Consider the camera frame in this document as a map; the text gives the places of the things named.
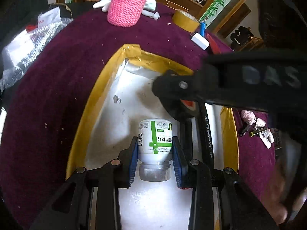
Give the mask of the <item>person's right hand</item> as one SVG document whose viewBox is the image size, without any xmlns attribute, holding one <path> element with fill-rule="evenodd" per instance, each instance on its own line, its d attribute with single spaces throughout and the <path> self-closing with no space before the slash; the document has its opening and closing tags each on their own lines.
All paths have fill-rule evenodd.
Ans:
<svg viewBox="0 0 307 230">
<path fill-rule="evenodd" d="M 287 133 L 281 143 L 262 203 L 280 229 L 299 229 L 306 221 L 306 146 Z"/>
</svg>

